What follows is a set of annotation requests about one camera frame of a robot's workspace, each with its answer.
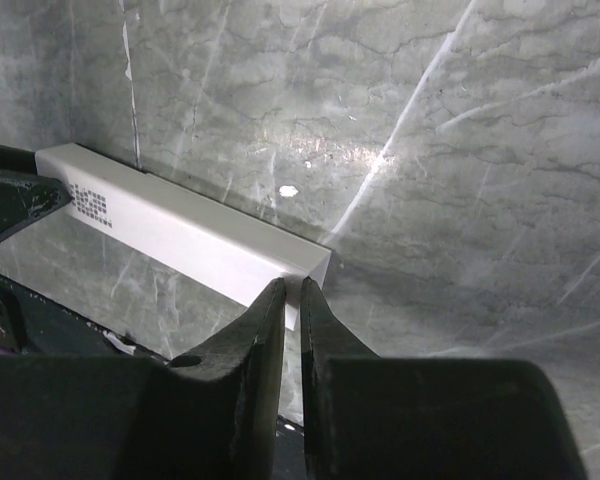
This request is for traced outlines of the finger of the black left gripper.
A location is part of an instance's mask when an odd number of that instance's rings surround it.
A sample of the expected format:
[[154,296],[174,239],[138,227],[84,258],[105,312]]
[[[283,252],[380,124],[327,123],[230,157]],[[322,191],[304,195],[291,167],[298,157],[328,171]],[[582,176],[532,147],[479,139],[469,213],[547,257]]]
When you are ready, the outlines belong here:
[[0,145],[0,243],[70,202],[61,181],[38,174],[32,151]]

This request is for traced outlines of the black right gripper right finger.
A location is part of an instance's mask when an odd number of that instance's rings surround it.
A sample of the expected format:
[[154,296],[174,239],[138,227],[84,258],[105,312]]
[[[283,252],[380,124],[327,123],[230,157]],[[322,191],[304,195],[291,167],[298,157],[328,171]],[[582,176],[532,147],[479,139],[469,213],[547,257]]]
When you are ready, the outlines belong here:
[[305,462],[312,479],[583,479],[553,385],[510,359],[383,358],[300,300]]

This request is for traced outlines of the slim white remote control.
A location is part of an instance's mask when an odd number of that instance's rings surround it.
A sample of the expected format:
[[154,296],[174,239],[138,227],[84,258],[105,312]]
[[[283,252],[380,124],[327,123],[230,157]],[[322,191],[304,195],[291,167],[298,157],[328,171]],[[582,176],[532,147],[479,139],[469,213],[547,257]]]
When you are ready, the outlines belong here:
[[302,281],[324,282],[330,250],[261,219],[77,144],[34,158],[39,175],[69,191],[69,216],[243,306],[284,279],[289,330]]

